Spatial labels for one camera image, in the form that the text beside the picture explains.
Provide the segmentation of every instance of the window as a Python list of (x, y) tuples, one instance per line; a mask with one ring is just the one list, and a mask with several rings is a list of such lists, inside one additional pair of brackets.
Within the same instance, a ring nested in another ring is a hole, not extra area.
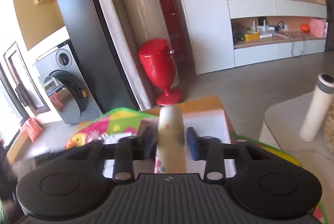
[(0, 139), (4, 147), (10, 147), (29, 118), (0, 66)]
[(31, 79), (16, 42), (5, 52), (4, 58), (16, 84), (16, 94), (23, 106), (28, 106), (34, 115), (49, 111), (49, 107)]

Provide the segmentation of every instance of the red trash can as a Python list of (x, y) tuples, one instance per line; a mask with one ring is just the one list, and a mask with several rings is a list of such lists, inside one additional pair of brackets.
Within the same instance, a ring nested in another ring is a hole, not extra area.
[(173, 53), (168, 41), (163, 38), (147, 41), (139, 49), (139, 59), (146, 75), (155, 86), (163, 90), (156, 98), (159, 105), (175, 104), (182, 98), (179, 89), (170, 89), (176, 75)]

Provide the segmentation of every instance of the orange pumpkin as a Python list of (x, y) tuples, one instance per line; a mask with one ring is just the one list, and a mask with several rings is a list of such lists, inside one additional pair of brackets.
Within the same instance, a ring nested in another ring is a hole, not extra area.
[(310, 31), (311, 31), (310, 26), (308, 24), (305, 24), (305, 23), (303, 23), (300, 26), (300, 29), (302, 30), (302, 33), (310, 33)]

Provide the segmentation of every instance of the thermos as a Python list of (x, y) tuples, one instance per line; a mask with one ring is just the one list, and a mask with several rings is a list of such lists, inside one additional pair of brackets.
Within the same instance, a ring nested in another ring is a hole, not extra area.
[(154, 173), (187, 173), (183, 114), (176, 106), (160, 109)]
[(315, 85), (313, 98), (307, 111), (299, 135), (305, 142), (312, 142), (316, 137), (334, 96), (334, 78), (327, 73), (320, 73)]

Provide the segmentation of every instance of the washing machine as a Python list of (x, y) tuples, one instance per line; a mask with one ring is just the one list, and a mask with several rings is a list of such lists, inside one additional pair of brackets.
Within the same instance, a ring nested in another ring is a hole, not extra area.
[(66, 124), (96, 119), (102, 112), (94, 100), (67, 40), (36, 59), (38, 79)]

